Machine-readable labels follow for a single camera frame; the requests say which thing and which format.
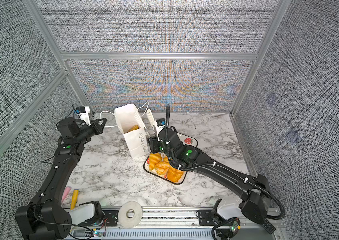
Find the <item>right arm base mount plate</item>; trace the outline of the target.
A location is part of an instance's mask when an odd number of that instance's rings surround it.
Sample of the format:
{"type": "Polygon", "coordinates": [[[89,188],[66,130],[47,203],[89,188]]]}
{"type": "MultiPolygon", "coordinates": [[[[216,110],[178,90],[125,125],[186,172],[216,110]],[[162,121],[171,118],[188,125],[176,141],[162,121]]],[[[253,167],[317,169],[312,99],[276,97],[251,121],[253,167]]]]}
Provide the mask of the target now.
{"type": "Polygon", "coordinates": [[[217,226],[226,221],[212,209],[199,209],[196,211],[196,216],[200,226],[217,226]]]}

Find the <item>black tv remote control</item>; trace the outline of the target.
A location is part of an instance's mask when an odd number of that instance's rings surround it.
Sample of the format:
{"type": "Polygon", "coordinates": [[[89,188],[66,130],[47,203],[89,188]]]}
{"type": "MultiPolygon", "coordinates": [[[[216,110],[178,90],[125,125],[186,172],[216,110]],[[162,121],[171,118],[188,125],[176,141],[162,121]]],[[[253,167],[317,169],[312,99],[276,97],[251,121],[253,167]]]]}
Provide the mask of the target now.
{"type": "Polygon", "coordinates": [[[275,226],[268,219],[265,219],[264,223],[262,224],[262,227],[270,235],[272,235],[274,233],[274,231],[276,230],[275,226]]]}

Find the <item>aluminium front rail frame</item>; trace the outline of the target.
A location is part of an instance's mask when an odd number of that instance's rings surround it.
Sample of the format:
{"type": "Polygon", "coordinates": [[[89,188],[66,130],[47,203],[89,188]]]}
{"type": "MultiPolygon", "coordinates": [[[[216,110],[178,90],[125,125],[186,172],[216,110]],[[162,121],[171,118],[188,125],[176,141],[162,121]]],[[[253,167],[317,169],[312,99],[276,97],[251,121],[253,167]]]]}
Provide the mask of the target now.
{"type": "MultiPolygon", "coordinates": [[[[107,226],[106,235],[95,240],[210,240],[212,226],[200,226],[196,211],[207,207],[159,208],[143,207],[140,223],[132,228],[123,228],[118,222],[115,227],[107,226]]],[[[270,220],[276,230],[272,235],[261,226],[237,212],[241,224],[235,240],[287,240],[289,237],[282,220],[270,220]]]]}

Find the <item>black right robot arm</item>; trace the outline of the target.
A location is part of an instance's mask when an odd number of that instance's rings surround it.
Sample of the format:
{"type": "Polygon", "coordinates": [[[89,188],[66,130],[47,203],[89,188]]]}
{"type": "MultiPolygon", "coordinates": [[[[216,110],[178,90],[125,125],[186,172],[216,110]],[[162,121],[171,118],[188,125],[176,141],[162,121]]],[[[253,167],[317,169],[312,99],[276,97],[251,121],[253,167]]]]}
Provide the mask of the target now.
{"type": "Polygon", "coordinates": [[[168,157],[172,168],[204,175],[228,188],[242,199],[239,205],[241,213],[256,224],[263,225],[267,219],[281,220],[285,217],[285,208],[271,192],[265,176],[258,174],[254,177],[238,172],[214,160],[201,149],[184,144],[169,122],[170,105],[167,105],[165,126],[158,133],[159,140],[153,143],[153,147],[168,157]]]}

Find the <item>small circuit board right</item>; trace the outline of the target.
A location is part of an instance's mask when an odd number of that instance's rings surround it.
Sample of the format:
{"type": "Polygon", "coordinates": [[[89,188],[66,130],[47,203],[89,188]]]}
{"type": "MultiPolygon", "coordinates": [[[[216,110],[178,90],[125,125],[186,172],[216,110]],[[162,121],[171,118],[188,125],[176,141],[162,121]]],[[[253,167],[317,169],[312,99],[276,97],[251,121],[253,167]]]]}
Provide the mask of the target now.
{"type": "Polygon", "coordinates": [[[234,220],[232,222],[230,230],[229,230],[229,232],[227,234],[227,238],[228,239],[232,239],[234,236],[237,235],[239,230],[240,230],[240,221],[239,221],[239,219],[237,219],[237,220],[234,220]]]}

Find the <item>small green circuit board left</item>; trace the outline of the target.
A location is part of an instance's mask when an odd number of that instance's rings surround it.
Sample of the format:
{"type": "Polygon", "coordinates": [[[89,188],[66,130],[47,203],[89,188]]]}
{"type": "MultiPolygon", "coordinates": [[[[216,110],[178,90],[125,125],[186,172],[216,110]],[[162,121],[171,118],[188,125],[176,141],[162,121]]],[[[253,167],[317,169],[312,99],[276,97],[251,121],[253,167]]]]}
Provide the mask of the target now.
{"type": "Polygon", "coordinates": [[[106,235],[106,230],[103,229],[93,229],[92,231],[92,238],[103,238],[106,235]]]}

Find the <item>white tape roll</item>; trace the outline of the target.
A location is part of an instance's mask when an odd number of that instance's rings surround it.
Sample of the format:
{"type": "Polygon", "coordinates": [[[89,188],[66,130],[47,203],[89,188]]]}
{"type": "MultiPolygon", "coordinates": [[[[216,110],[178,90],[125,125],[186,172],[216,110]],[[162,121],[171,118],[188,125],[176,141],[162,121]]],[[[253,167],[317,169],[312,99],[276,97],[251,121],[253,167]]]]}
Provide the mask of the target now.
{"type": "Polygon", "coordinates": [[[119,210],[118,219],[123,228],[136,227],[143,217],[142,206],[135,201],[125,203],[119,210]]]}

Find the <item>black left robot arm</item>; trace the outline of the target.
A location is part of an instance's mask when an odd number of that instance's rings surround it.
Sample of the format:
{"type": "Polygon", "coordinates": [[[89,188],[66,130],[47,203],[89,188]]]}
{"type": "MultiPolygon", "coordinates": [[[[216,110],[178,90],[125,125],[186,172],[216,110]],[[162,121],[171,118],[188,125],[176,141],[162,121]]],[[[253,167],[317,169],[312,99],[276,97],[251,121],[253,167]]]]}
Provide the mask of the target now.
{"type": "Polygon", "coordinates": [[[51,169],[36,195],[26,206],[19,207],[15,219],[21,234],[26,240],[64,239],[76,226],[70,213],[62,206],[65,187],[74,168],[77,166],[84,145],[95,135],[103,133],[107,119],[85,121],[72,117],[57,123],[61,136],[53,155],[51,169]]]}

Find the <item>white paper gift bag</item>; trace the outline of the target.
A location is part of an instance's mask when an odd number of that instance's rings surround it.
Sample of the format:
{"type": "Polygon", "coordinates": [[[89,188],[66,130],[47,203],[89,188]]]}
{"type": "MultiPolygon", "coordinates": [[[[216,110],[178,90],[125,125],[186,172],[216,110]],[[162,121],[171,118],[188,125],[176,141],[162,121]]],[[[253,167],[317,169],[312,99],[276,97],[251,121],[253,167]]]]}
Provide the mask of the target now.
{"type": "Polygon", "coordinates": [[[102,111],[99,114],[99,118],[102,117],[102,113],[114,115],[116,120],[115,127],[118,126],[118,129],[122,133],[133,159],[149,154],[146,137],[147,129],[143,123],[139,109],[134,104],[127,104],[116,108],[113,113],[102,111]],[[128,130],[134,125],[139,125],[140,129],[128,133],[128,130]]]}

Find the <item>croissant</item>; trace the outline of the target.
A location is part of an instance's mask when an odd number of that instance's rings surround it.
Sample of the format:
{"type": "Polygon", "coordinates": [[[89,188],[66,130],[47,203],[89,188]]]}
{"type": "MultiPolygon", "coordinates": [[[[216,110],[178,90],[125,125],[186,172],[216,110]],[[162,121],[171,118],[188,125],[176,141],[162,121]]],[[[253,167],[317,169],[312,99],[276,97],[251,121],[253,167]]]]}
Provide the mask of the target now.
{"type": "Polygon", "coordinates": [[[162,156],[160,153],[156,153],[156,154],[151,153],[148,159],[149,170],[152,171],[156,167],[156,165],[161,161],[162,161],[162,156]]]}
{"type": "Polygon", "coordinates": [[[132,131],[135,131],[135,130],[138,130],[140,129],[140,126],[139,125],[134,125],[132,126],[129,130],[128,130],[128,133],[132,132],[132,131]]]}

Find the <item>round bun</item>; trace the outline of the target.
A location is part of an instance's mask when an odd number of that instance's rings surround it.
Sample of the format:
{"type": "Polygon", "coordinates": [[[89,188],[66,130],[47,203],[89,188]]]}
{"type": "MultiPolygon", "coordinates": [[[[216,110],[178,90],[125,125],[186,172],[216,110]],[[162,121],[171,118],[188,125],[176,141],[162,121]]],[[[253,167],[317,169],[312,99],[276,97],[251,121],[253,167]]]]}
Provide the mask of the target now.
{"type": "Polygon", "coordinates": [[[170,164],[165,161],[160,161],[155,165],[155,171],[158,175],[166,175],[170,169],[170,164]]]}

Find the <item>yellow plastic scoop toy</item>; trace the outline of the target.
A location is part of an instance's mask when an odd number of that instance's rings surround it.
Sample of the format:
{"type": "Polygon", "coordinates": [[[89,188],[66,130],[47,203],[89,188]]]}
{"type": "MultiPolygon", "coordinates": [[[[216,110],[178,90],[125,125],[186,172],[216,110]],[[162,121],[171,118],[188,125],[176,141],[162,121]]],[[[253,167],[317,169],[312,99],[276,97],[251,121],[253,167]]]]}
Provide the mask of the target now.
{"type": "Polygon", "coordinates": [[[72,199],[71,199],[71,205],[70,205],[71,210],[73,210],[76,207],[78,196],[79,196],[79,190],[74,189],[73,194],[72,194],[72,199]]]}

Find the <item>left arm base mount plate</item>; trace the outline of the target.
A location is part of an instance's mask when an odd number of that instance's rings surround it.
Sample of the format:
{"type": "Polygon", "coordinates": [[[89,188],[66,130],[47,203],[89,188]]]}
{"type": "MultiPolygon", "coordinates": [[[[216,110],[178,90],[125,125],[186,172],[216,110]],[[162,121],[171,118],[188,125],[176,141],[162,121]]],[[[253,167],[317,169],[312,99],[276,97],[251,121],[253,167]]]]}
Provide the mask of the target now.
{"type": "Polygon", "coordinates": [[[89,226],[96,228],[100,227],[115,227],[118,223],[119,210],[103,210],[103,213],[95,213],[94,217],[87,221],[89,226]]]}

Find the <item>purple plastic fork toy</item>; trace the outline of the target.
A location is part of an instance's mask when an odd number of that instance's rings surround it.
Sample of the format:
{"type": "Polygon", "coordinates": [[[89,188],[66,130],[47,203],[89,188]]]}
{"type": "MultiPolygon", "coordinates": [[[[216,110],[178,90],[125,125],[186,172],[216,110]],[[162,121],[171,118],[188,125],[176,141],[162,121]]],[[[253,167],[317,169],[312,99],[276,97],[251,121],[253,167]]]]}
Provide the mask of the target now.
{"type": "Polygon", "coordinates": [[[72,189],[71,187],[65,187],[63,195],[62,195],[61,203],[63,203],[64,200],[67,198],[67,196],[70,193],[71,189],[72,189]]]}

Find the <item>white rectangular black-rimmed tray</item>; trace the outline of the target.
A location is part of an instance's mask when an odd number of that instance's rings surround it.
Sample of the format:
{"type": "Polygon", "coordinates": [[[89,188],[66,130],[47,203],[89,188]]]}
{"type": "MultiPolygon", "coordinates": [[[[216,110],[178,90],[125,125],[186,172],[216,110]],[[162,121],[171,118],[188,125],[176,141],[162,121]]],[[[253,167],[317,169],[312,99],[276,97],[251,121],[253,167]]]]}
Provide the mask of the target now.
{"type": "MultiPolygon", "coordinates": [[[[175,154],[175,157],[176,157],[176,160],[174,161],[174,163],[178,164],[178,165],[182,164],[183,166],[185,166],[185,168],[189,168],[190,165],[191,165],[190,161],[188,160],[188,158],[190,157],[190,154],[191,154],[190,147],[197,148],[198,147],[198,141],[195,138],[188,136],[188,135],[185,135],[183,133],[177,133],[177,136],[179,137],[180,141],[182,142],[183,147],[181,149],[173,151],[173,153],[175,154]]],[[[160,154],[162,156],[162,161],[169,162],[168,157],[164,153],[160,153],[160,154]]],[[[165,180],[169,183],[172,183],[167,179],[167,174],[166,175],[158,175],[155,171],[155,168],[152,171],[150,171],[149,166],[148,166],[148,159],[149,159],[149,155],[147,156],[147,158],[145,160],[145,163],[143,165],[143,170],[145,172],[147,172],[148,174],[151,174],[155,177],[158,177],[162,180],[165,180]]],[[[182,178],[177,183],[172,183],[172,184],[181,185],[183,183],[186,175],[187,175],[187,172],[184,172],[182,178]]]]}

